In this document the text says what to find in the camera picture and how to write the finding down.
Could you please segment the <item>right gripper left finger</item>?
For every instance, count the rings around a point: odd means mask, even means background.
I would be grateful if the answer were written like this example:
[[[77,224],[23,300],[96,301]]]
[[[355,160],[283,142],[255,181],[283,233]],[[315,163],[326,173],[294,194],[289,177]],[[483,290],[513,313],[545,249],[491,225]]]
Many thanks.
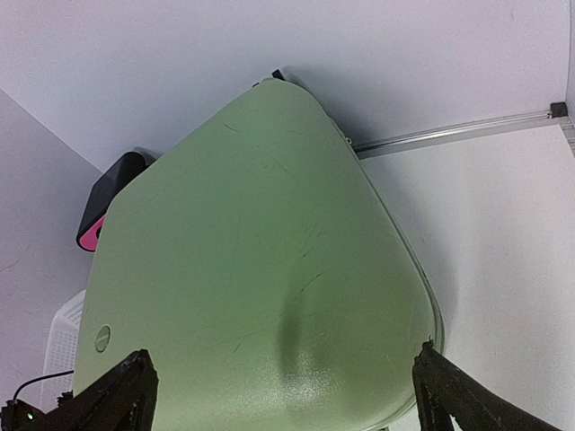
[[[28,430],[150,430],[159,379],[145,349],[113,366],[72,400],[29,423]]]

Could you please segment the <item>green hard-shell suitcase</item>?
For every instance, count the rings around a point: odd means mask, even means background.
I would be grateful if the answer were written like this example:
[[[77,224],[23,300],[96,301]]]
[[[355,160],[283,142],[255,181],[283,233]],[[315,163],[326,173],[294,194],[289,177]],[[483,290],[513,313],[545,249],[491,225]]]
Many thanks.
[[[377,430],[428,340],[438,306],[347,138],[269,78],[111,201],[74,389],[145,349],[157,430]]]

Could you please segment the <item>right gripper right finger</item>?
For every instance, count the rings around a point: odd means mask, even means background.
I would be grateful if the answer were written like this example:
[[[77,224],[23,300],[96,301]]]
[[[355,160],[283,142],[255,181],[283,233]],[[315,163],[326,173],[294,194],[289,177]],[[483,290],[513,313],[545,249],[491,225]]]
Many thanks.
[[[486,389],[429,340],[414,358],[412,382],[422,430],[554,430]]]

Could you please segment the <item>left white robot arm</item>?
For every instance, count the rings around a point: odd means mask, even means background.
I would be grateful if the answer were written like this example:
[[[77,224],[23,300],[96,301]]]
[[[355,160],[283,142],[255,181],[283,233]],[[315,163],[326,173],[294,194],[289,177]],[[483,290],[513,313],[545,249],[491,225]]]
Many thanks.
[[[1,408],[1,430],[22,430],[24,427],[37,422],[39,419],[42,419],[47,415],[47,413],[41,409],[38,409],[32,404],[18,398],[20,392],[24,388],[34,383],[69,376],[73,373],[74,370],[55,374],[46,374],[31,379],[19,386],[13,397]],[[72,400],[73,397],[73,391],[61,392],[60,396],[57,397],[57,408],[55,410],[61,409],[68,401]],[[60,426],[60,428],[54,428],[54,430],[78,430],[77,424],[74,424],[74,422],[70,422],[69,420],[67,422],[64,422],[63,420],[60,422],[51,421],[49,422],[49,425],[50,424],[54,427],[56,425]]]

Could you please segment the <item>white perforated plastic basket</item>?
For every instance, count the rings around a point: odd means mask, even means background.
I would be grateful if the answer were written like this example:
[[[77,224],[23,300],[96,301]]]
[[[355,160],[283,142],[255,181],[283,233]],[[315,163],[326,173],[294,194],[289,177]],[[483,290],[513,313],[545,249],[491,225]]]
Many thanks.
[[[59,374],[75,368],[77,340],[85,291],[66,302],[55,314],[49,330],[43,374]],[[58,397],[73,390],[73,375],[52,377],[41,382],[40,409],[49,412],[58,406]]]

